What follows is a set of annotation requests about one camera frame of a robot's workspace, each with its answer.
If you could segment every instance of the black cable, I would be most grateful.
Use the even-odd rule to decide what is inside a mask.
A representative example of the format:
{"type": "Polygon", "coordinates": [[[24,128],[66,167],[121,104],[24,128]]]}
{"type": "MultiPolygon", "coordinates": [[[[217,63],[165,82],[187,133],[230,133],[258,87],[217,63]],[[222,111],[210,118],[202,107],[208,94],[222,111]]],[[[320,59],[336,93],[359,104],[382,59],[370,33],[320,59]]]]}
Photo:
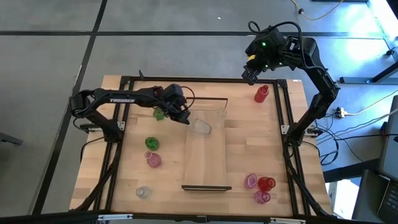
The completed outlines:
{"type": "Polygon", "coordinates": [[[81,147],[81,150],[80,150],[80,162],[81,162],[81,160],[83,159],[83,152],[84,152],[84,150],[85,150],[85,147],[86,147],[88,144],[93,143],[93,142],[98,141],[98,140],[103,139],[103,138],[104,138],[104,137],[100,137],[100,138],[98,138],[98,139],[94,139],[94,140],[91,140],[91,141],[88,141],[88,142],[84,143],[84,145],[81,147]]]}
{"type": "Polygon", "coordinates": [[[329,153],[327,153],[327,154],[322,155],[322,156],[319,157],[319,158],[322,158],[322,157],[323,157],[323,159],[321,159],[321,166],[326,166],[326,165],[329,165],[329,164],[331,164],[331,163],[333,163],[333,162],[336,161],[336,159],[337,159],[337,157],[338,157],[338,151],[339,151],[339,148],[340,148],[340,147],[339,147],[339,144],[338,144],[338,142],[337,142],[337,139],[335,138],[335,134],[333,133],[333,131],[323,129],[323,128],[326,128],[326,127],[324,127],[324,126],[318,124],[316,121],[315,121],[315,124],[316,124],[316,126],[317,126],[317,128],[318,128],[319,130],[322,130],[322,131],[328,133],[330,136],[332,136],[333,140],[335,140],[336,150],[331,151],[331,152],[329,152],[329,153]],[[323,161],[324,161],[328,156],[332,155],[333,153],[335,154],[335,156],[333,157],[333,159],[332,159],[330,162],[323,163],[323,161]]]}
{"type": "Polygon", "coordinates": [[[364,136],[351,136],[351,137],[347,137],[347,138],[337,139],[337,141],[347,140],[347,139],[352,139],[352,138],[374,137],[374,136],[398,136],[398,134],[370,134],[370,135],[364,135],[364,136]]]}
{"type": "Polygon", "coordinates": [[[337,140],[343,140],[343,141],[347,144],[348,149],[353,153],[353,155],[354,155],[357,159],[359,159],[361,162],[363,162],[362,159],[359,158],[359,157],[355,154],[355,152],[354,152],[354,151],[352,150],[352,148],[349,146],[349,144],[348,144],[347,141],[345,141],[344,139],[337,139],[337,140]]]}
{"type": "Polygon", "coordinates": [[[312,144],[310,142],[306,142],[306,141],[302,141],[302,142],[304,142],[305,144],[309,144],[309,145],[313,146],[315,149],[317,149],[318,150],[318,156],[321,157],[321,151],[319,150],[318,146],[316,146],[316,145],[314,145],[314,144],[312,144]]]}
{"type": "Polygon", "coordinates": [[[330,126],[329,126],[328,130],[331,129],[331,126],[333,125],[333,120],[334,120],[334,119],[335,119],[335,116],[332,116],[332,117],[331,117],[331,123],[330,123],[330,126]]]}
{"type": "MultiPolygon", "coordinates": [[[[375,121],[375,120],[377,120],[377,119],[380,119],[380,118],[374,118],[374,119],[372,119],[372,120],[370,120],[370,121],[368,121],[368,122],[359,124],[359,125],[357,125],[357,126],[355,126],[355,127],[350,127],[350,128],[346,128],[345,130],[337,131],[337,132],[335,132],[335,134],[340,133],[340,132],[343,132],[343,131],[348,131],[348,130],[350,130],[350,129],[357,128],[357,127],[359,127],[359,126],[361,126],[361,125],[368,124],[368,123],[370,123],[370,122],[372,122],[372,121],[375,121]]],[[[325,139],[325,138],[327,138],[327,137],[328,137],[328,136],[324,136],[324,137],[322,137],[322,138],[320,138],[320,139],[317,139],[317,140],[322,140],[322,139],[325,139]]]]}
{"type": "Polygon", "coordinates": [[[79,119],[79,118],[73,119],[73,122],[72,122],[72,123],[73,123],[74,127],[77,128],[77,129],[79,129],[80,131],[84,131],[84,130],[81,129],[79,126],[77,126],[77,124],[76,124],[77,119],[79,119]]]}
{"type": "Polygon", "coordinates": [[[189,91],[191,91],[191,93],[192,93],[192,96],[193,96],[193,100],[192,100],[192,103],[187,107],[188,109],[193,105],[193,102],[195,102],[195,93],[193,92],[193,90],[191,89],[191,88],[189,88],[189,87],[187,87],[187,86],[181,86],[181,88],[186,88],[186,89],[188,89],[189,91]]]}
{"type": "Polygon", "coordinates": [[[337,143],[337,141],[344,141],[344,142],[346,143],[348,149],[353,153],[353,155],[354,155],[357,159],[359,159],[361,162],[363,162],[363,160],[362,160],[361,158],[359,158],[359,156],[357,156],[357,155],[355,154],[355,152],[354,152],[354,151],[352,150],[352,148],[349,146],[348,142],[345,141],[345,139],[342,139],[342,138],[340,138],[340,137],[338,137],[338,136],[333,136],[333,135],[336,135],[336,133],[334,133],[333,131],[330,131],[330,132],[327,131],[327,133],[328,133],[330,136],[333,137],[333,140],[334,140],[335,143],[336,143],[337,150],[336,150],[336,151],[333,151],[333,152],[329,152],[328,154],[325,154],[325,155],[320,156],[320,157],[324,157],[324,156],[325,156],[325,157],[321,160],[321,165],[325,166],[325,165],[331,164],[332,162],[334,162],[334,161],[337,159],[337,156],[338,156],[338,143],[337,143]],[[336,154],[335,154],[334,158],[331,160],[331,162],[328,162],[328,163],[326,163],[326,164],[322,164],[322,162],[326,159],[326,157],[328,157],[330,154],[333,154],[333,153],[336,153],[336,154]]]}
{"type": "Polygon", "coordinates": [[[294,156],[294,151],[292,150],[292,153],[289,155],[289,159],[291,159],[294,156]]]}
{"type": "Polygon", "coordinates": [[[257,24],[257,22],[249,21],[248,26],[249,26],[249,30],[250,30],[251,32],[253,32],[253,33],[255,33],[255,34],[261,34],[261,33],[262,33],[261,30],[260,30],[259,24],[257,24]],[[254,24],[254,25],[256,26],[257,31],[255,31],[255,30],[252,29],[251,24],[254,24]]]}

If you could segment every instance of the gray floor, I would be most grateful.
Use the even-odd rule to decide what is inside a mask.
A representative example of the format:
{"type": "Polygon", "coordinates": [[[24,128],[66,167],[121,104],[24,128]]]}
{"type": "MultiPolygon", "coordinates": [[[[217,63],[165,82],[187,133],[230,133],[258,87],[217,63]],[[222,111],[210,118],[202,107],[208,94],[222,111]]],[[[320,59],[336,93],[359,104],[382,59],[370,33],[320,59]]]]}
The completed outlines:
{"type": "MultiPolygon", "coordinates": [[[[298,2],[313,17],[335,5],[298,2]]],[[[92,30],[100,4],[100,0],[0,1],[0,30],[92,30]]],[[[316,37],[322,62],[335,80],[375,76],[394,63],[392,57],[384,56],[387,45],[382,39],[368,38],[380,29],[363,3],[343,3],[326,18],[311,22],[296,15],[289,0],[113,0],[106,7],[100,30],[248,31],[250,20],[262,27],[291,20],[304,32],[352,33],[357,38],[316,37]]],[[[252,37],[97,37],[82,89],[100,86],[103,75],[137,75],[139,69],[147,76],[239,78],[250,41],[252,37]]],[[[30,212],[87,43],[88,37],[0,36],[0,131],[24,140],[19,147],[0,143],[0,216],[30,212]]],[[[317,92],[300,70],[281,68],[261,77],[303,80],[308,102],[317,92]]],[[[396,89],[341,85],[330,111],[342,106],[354,113],[396,89]]],[[[388,113],[390,104],[391,98],[361,115],[335,119],[332,130],[388,113]]],[[[331,118],[320,121],[324,125],[330,122],[331,118]]],[[[375,133],[380,125],[375,123],[353,135],[375,133]]],[[[44,212],[68,210],[85,140],[85,133],[70,126],[44,212]]],[[[378,138],[353,139],[349,144],[365,161],[379,155],[382,142],[378,138]]],[[[320,145],[322,153],[334,148],[333,142],[320,145]]],[[[337,161],[324,169],[357,162],[341,143],[337,161]]]]}

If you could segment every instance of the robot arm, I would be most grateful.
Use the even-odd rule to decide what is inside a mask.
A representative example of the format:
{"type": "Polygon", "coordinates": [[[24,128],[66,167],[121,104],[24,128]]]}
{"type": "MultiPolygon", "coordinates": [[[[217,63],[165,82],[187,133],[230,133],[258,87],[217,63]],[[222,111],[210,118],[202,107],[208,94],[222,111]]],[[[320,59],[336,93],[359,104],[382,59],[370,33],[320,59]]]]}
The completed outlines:
{"type": "Polygon", "coordinates": [[[70,104],[72,115],[76,118],[86,118],[98,125],[104,132],[106,142],[119,142],[122,132],[117,122],[105,118],[96,109],[104,103],[134,103],[141,107],[157,107],[163,111],[172,121],[189,124],[187,99],[183,95],[181,87],[172,84],[166,89],[161,86],[142,88],[137,91],[126,90],[83,90],[71,96],[70,104]]]}
{"type": "Polygon", "coordinates": [[[315,119],[320,119],[326,115],[326,111],[331,103],[336,99],[339,87],[329,76],[327,69],[322,65],[317,43],[313,38],[303,38],[301,28],[294,22],[283,22],[276,26],[270,26],[262,31],[254,31],[256,38],[246,49],[249,57],[242,77],[249,83],[255,84],[257,76],[267,70],[274,71],[280,67],[290,67],[294,70],[299,68],[304,70],[318,89],[311,101],[307,112],[302,118],[289,127],[285,136],[285,141],[293,146],[301,145],[304,131],[315,119]],[[284,37],[277,29],[283,24],[293,24],[299,30],[299,37],[284,37]]]}

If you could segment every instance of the clear glass cup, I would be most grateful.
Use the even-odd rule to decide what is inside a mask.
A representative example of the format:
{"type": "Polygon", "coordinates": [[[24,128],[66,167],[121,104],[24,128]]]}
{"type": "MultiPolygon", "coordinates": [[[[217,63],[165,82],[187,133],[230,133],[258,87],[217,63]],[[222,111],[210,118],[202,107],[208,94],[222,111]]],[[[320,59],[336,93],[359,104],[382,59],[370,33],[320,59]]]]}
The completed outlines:
{"type": "Polygon", "coordinates": [[[136,195],[141,200],[149,198],[151,194],[152,194],[152,190],[149,187],[147,187],[147,186],[139,187],[136,190],[136,195]]]}
{"type": "Polygon", "coordinates": [[[188,130],[193,134],[209,135],[211,133],[211,125],[198,118],[189,119],[188,130]]]}

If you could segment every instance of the wooden tabletop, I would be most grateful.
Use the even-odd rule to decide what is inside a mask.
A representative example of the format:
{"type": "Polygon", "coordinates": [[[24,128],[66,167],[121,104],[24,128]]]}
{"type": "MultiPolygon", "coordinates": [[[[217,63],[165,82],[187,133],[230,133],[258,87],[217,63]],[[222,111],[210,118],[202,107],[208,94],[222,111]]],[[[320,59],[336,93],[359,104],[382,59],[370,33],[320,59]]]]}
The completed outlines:
{"type": "MultiPolygon", "coordinates": [[[[102,88],[117,90],[121,76],[107,75],[102,88]]],[[[225,117],[226,175],[232,190],[227,192],[187,192],[181,188],[184,181],[186,126],[169,119],[156,121],[152,108],[131,105],[126,124],[118,176],[111,210],[128,213],[161,213],[190,215],[244,215],[291,217],[287,174],[282,157],[282,143],[275,107],[275,95],[269,85],[269,95],[263,103],[253,100],[260,85],[245,83],[174,82],[189,86],[200,97],[227,98],[225,117]],[[158,138],[157,153],[162,165],[153,169],[147,165],[145,138],[158,138]],[[257,204],[255,189],[245,189],[245,176],[255,173],[259,177],[273,177],[276,186],[270,191],[271,201],[257,204]],[[148,186],[152,195],[146,200],[136,196],[136,189],[148,186]]],[[[298,121],[307,110],[303,85],[300,80],[287,80],[294,120],[298,121]]],[[[163,86],[170,82],[134,82],[134,90],[151,86],[163,86]]],[[[280,89],[282,109],[287,122],[283,92],[280,89]]],[[[184,90],[185,96],[191,96],[184,90]]],[[[114,105],[107,104],[98,111],[107,118],[113,115],[114,105]]],[[[90,133],[88,141],[101,137],[102,133],[90,133]]],[[[311,138],[305,141],[315,143],[311,138]]],[[[106,143],[97,141],[86,146],[76,180],[70,208],[79,206],[98,182],[106,143]]],[[[331,213],[318,151],[307,144],[300,146],[300,154],[306,186],[317,202],[331,213]]],[[[106,198],[107,186],[103,194],[106,198]]],[[[298,210],[303,213],[302,199],[296,186],[298,210]]]]}

